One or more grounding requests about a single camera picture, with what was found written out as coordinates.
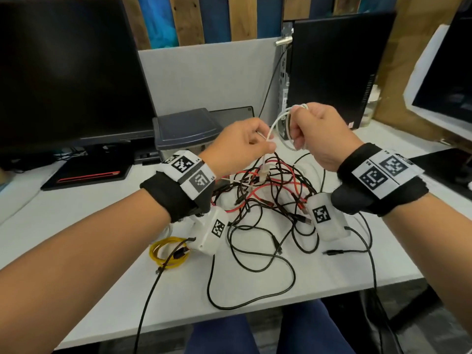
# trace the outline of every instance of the coiled yellow cable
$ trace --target coiled yellow cable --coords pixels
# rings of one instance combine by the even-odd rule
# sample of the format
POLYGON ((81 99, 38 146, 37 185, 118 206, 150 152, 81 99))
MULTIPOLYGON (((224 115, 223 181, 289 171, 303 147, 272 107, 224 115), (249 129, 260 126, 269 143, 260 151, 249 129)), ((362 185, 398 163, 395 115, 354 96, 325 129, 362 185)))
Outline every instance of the coiled yellow cable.
MULTIPOLYGON (((159 267, 162 267, 162 265, 167 260, 167 258, 158 257, 159 250, 161 250, 162 247, 164 247, 166 244, 179 244, 183 240, 185 240, 185 238, 171 236, 171 237, 165 238, 163 240, 154 242, 149 248, 149 257, 151 257, 152 260, 154 262, 156 262, 159 267)), ((180 266, 182 263, 184 263, 186 261, 189 253, 190 253, 190 251, 185 252, 185 254, 182 257, 178 258, 178 259, 171 258, 169 263, 167 264, 166 269, 176 268, 176 267, 180 266)))

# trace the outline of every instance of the tabletop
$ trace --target tabletop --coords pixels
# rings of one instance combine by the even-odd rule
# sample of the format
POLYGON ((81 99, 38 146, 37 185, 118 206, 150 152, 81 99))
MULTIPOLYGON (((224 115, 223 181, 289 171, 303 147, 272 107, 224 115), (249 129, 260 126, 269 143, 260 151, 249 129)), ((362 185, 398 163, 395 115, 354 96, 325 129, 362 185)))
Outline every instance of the tabletop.
MULTIPOLYGON (((424 155, 446 148, 442 144, 421 140, 375 121, 355 132, 363 141, 373 142, 382 148, 394 149, 405 157, 424 155)), ((287 164, 292 164, 304 154, 303 151, 291 152, 280 144, 277 153, 287 164)), ((315 188, 319 188, 315 169, 321 175, 322 168, 311 156, 304 157, 299 162, 299 164, 309 163, 314 166, 305 166, 309 169, 308 172, 312 170, 312 173, 306 176, 315 188)), ((0 226, 0 268, 65 227, 130 195, 138 190, 143 180, 155 172, 153 165, 136 165, 123 181, 39 192, 39 187, 59 166, 60 164, 53 164, 18 175, 0 193, 0 223, 3 222, 0 226)), ((424 178, 434 195, 472 219, 469 200, 430 178, 424 178)), ((324 190, 329 192, 338 184, 336 174, 327 172, 324 190)), ((371 214, 365 216, 373 233, 372 255, 379 285, 420 278, 421 273, 382 220, 371 214)), ((358 215, 346 217, 349 225, 366 238, 365 225, 359 221, 358 215)), ((247 221, 253 222, 249 215, 247 221)), ((259 226, 271 230, 280 241, 291 224, 273 211, 266 211, 259 226)), ((188 222, 178 223, 174 227, 173 236, 189 237, 189 229, 188 222)), ((306 248, 310 248, 314 245, 314 238, 304 237, 300 242, 306 248)), ((239 231, 234 238, 234 244, 245 250, 264 252, 272 251, 274 246, 271 238, 259 230, 239 231)), ((206 288, 211 257, 199 252, 191 253, 182 266, 163 274, 147 308, 142 332, 373 286, 372 269, 367 254, 348 253, 340 256, 322 254, 324 250, 333 248, 363 249, 363 244, 356 236, 350 236, 332 243, 321 242, 315 253, 304 254, 289 237, 282 246, 282 256, 290 261, 295 269, 296 282, 293 288, 283 295, 260 300, 232 311, 215 309, 209 303, 206 288)), ((263 267, 269 260, 244 254, 240 254, 239 258, 251 267, 263 267)), ((155 280, 156 269, 156 264, 148 257, 146 250, 67 335, 58 348, 136 334, 144 303, 155 280)), ((281 260, 275 260, 262 273, 251 273, 242 269, 232 257, 225 241, 216 254, 210 293, 217 304, 232 306, 261 295, 281 291, 291 282, 292 273, 281 260)))

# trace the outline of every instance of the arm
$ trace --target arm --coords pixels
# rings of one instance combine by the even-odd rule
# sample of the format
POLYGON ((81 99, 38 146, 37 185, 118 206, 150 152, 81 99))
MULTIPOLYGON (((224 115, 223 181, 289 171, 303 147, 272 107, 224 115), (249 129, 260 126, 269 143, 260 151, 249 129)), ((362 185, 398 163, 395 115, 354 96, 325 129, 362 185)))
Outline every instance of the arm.
MULTIPOLYGON (((363 142, 331 106, 308 104, 292 112, 290 134, 329 171, 363 142)), ((432 194, 400 205, 383 217, 445 305, 472 334, 472 221, 432 194)))
MULTIPOLYGON (((217 177, 235 173, 275 150, 257 134, 268 130, 258 118, 236 122, 200 157, 217 177)), ((169 222, 139 190, 0 270, 0 352, 51 353, 169 222)))

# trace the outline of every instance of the blue pants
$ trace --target blue pants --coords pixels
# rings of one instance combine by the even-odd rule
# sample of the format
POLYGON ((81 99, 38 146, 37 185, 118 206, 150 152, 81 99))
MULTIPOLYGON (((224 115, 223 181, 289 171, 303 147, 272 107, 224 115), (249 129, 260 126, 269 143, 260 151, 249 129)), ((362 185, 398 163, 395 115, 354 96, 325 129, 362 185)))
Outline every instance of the blue pants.
MULTIPOLYGON (((277 354, 355 354, 320 300, 283 307, 277 354)), ((185 354, 259 354, 245 315, 196 323, 185 354)))

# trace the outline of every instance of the forearm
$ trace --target forearm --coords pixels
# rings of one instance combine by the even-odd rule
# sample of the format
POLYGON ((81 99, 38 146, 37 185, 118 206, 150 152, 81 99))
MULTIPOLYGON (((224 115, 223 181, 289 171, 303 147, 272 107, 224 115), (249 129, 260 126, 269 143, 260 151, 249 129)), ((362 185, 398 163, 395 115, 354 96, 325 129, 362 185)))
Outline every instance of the forearm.
POLYGON ((396 207, 384 221, 472 334, 472 221, 431 194, 396 207))
POLYGON ((0 271, 0 352, 50 353, 170 222, 139 190, 0 271))

